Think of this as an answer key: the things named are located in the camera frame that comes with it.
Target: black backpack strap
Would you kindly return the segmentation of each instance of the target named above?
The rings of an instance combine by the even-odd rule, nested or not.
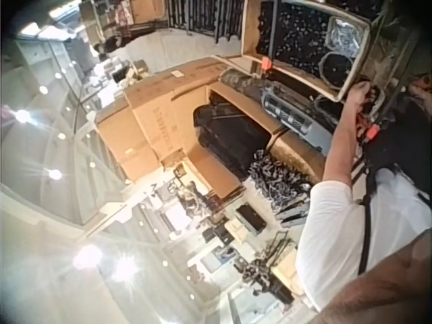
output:
[[[375,172],[369,172],[366,176],[366,194],[363,197],[362,205],[364,206],[364,238],[363,250],[360,257],[360,265],[358,266],[358,275],[363,274],[367,269],[367,261],[369,259],[369,251],[371,249],[371,234],[372,234],[372,217],[371,217],[371,196],[375,191]]]

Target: orange buckle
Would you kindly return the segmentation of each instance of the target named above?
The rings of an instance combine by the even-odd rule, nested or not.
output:
[[[373,124],[366,133],[366,138],[369,140],[374,139],[374,137],[376,137],[376,135],[378,134],[378,132],[380,131],[380,128],[378,125]]]
[[[268,57],[263,57],[263,62],[261,63],[261,69],[264,71],[268,71],[271,69],[273,63]]]

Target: hairy forearm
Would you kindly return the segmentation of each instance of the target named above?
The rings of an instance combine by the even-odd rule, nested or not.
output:
[[[356,114],[353,109],[344,108],[333,134],[323,180],[337,180],[351,187],[351,169],[356,148]]]
[[[431,302],[431,233],[350,282],[311,324],[417,323],[413,315],[427,315]]]

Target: white t-shirt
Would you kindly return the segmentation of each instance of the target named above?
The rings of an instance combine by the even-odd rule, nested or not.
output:
[[[431,210],[416,188],[388,169],[377,173],[371,201],[371,248],[367,269],[431,227]],[[338,181],[317,184],[298,245],[296,267],[304,292],[318,311],[357,277],[365,234],[365,208]]]

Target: man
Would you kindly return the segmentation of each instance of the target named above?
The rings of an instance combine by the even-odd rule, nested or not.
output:
[[[431,323],[431,230],[349,283],[310,324]]]
[[[310,193],[310,211],[298,245],[296,267],[306,295],[318,311],[359,274],[365,241],[365,207],[352,197],[351,171],[357,149],[356,116],[371,85],[348,93],[327,156],[323,181]],[[431,210],[401,173],[380,169],[371,198],[371,239],[364,270],[431,227]]]

